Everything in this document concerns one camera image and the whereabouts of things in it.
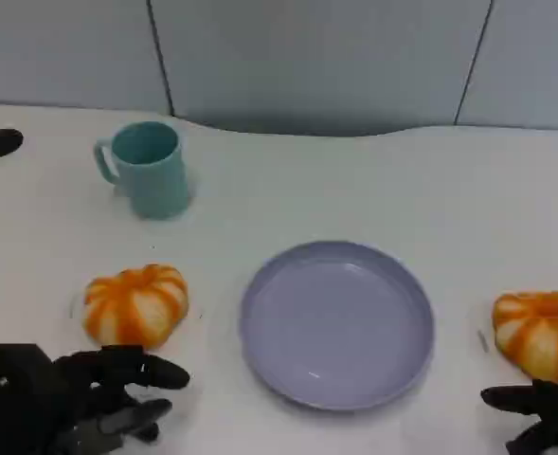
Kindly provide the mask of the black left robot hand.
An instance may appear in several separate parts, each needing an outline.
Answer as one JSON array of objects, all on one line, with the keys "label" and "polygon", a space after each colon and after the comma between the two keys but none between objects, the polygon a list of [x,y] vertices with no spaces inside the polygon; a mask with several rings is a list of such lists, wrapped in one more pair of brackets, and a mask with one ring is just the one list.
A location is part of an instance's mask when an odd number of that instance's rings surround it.
[{"label": "black left robot hand", "polygon": [[128,437],[150,445],[166,398],[140,401],[129,385],[182,390],[182,367],[140,346],[48,357],[36,344],[0,343],[0,454],[109,454]]}]

